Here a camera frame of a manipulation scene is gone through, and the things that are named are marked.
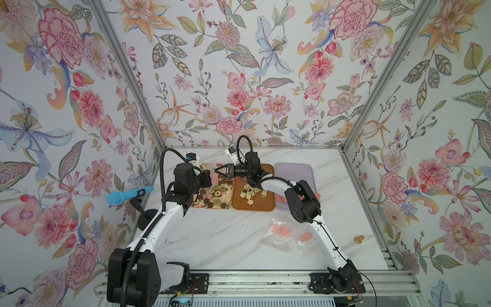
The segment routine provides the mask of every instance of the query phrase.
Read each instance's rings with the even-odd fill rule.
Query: blue brush
[[[120,192],[120,191],[112,192],[111,194],[109,194],[106,197],[106,202],[110,206],[117,206],[127,199],[131,199],[133,197],[136,197],[138,194],[138,191],[140,191],[141,189],[145,190],[145,194],[149,194],[150,192],[152,192],[154,190],[154,187],[136,188],[136,189],[129,190],[126,192]]]

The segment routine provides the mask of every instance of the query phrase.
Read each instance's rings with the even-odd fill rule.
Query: orange lily print
[[[365,138],[365,139],[370,139],[370,138],[373,138],[373,137],[374,137],[374,136],[376,136],[376,135],[377,135],[377,133],[380,131],[380,135],[382,136],[382,143],[383,143],[384,147],[386,147],[386,148],[387,148],[387,146],[385,145],[385,140],[384,140],[384,138],[383,138],[383,131],[385,130],[385,131],[387,131],[387,132],[389,132],[389,133],[390,133],[390,131],[389,131],[389,130],[388,130],[388,129],[387,129],[385,126],[384,126],[384,124],[385,124],[385,123],[386,123],[386,122],[389,120],[389,118],[392,116],[392,113],[394,113],[394,110],[395,110],[395,109],[396,109],[396,108],[393,108],[393,109],[392,109],[392,112],[389,114],[389,116],[387,116],[387,118],[386,118],[386,119],[384,119],[384,120],[383,120],[383,122],[381,122],[381,123],[377,122],[376,120],[371,120],[371,121],[367,122],[367,123],[366,123],[366,125],[368,125],[368,124],[370,124],[370,123],[371,123],[371,124],[372,124],[372,127],[373,127],[373,128],[375,128],[375,130],[374,130],[374,131],[372,131],[372,132],[369,132],[368,134],[372,134],[372,135],[371,135],[371,136],[369,136],[369,137],[367,137],[367,138]]]
[[[153,42],[155,29],[178,30],[167,17],[162,16],[170,7],[158,0],[118,0],[123,7],[119,14],[124,15],[123,29],[127,33],[139,28]]]
[[[477,28],[474,24],[474,15],[481,9],[485,0],[444,0],[440,4],[440,11],[435,14],[430,23],[420,32],[419,36],[429,36],[426,56],[439,45],[448,51],[461,54],[461,33]]]
[[[191,112],[183,109],[185,106],[189,106],[189,105],[178,106],[177,100],[176,100],[176,95],[174,94],[174,91],[172,90],[172,88],[170,90],[172,91],[172,98],[174,99],[174,105],[171,108],[164,110],[162,112],[162,115],[160,116],[160,118],[158,120],[160,121],[167,112],[174,113],[174,118],[172,119],[171,123],[174,121],[174,119],[176,119],[176,122],[174,124],[174,127],[175,127],[177,125],[177,122],[179,121],[179,111],[182,111],[184,113],[191,114],[191,115],[197,115],[197,114],[191,113]]]

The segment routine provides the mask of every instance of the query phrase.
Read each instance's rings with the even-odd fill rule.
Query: wooden tray
[[[261,164],[261,167],[274,175],[274,168],[271,164]],[[274,193],[268,192],[265,198],[261,197],[261,193],[257,193],[251,199],[254,201],[252,205],[247,203],[247,198],[241,198],[240,193],[247,184],[245,178],[235,178],[234,194],[232,197],[232,206],[237,210],[252,210],[252,211],[272,211],[274,209]]]

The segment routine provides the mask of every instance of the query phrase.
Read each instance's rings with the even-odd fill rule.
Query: clear plastic bag
[[[295,231],[297,249],[303,259],[307,259],[319,249],[312,234],[303,225],[299,225]]]
[[[262,238],[264,245],[284,252],[291,252],[293,245],[293,223],[279,214],[273,215],[273,223]]]

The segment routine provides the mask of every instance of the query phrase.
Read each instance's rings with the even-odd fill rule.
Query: marble surface
[[[314,170],[321,211],[336,243],[359,270],[387,270],[380,247],[363,212],[355,189],[336,149],[255,149],[261,163],[306,163]],[[194,152],[200,162],[230,163],[224,149],[178,149]],[[174,180],[174,166],[180,162],[173,153],[165,156],[166,186]],[[161,206],[160,179],[155,182],[146,209]],[[261,239],[272,223],[273,214],[291,219],[290,212],[190,208],[163,246],[155,252],[159,262],[180,261],[192,269],[207,270],[319,270],[326,268],[318,250],[303,258],[295,244],[291,252],[265,246]],[[364,235],[363,243],[354,237]]]

